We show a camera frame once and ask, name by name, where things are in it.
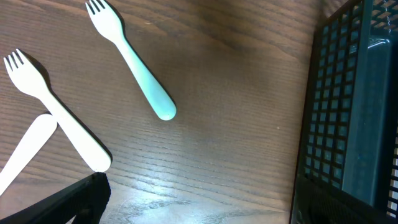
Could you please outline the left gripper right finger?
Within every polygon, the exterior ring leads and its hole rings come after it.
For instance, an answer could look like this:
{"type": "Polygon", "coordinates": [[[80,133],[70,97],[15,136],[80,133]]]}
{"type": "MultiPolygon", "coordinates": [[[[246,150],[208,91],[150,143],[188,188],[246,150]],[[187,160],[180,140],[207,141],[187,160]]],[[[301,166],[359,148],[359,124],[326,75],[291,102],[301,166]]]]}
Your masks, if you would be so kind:
{"type": "Polygon", "coordinates": [[[297,177],[289,223],[397,224],[397,219],[342,190],[297,177]]]}

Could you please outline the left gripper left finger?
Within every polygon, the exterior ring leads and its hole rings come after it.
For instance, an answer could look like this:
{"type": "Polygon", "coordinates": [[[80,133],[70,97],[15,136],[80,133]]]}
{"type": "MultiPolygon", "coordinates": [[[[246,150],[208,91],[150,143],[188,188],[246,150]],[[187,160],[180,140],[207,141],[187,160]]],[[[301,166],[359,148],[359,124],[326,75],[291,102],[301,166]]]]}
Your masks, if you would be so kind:
{"type": "Polygon", "coordinates": [[[63,190],[1,220],[1,224],[99,223],[111,196],[103,172],[79,180],[63,190]]]}

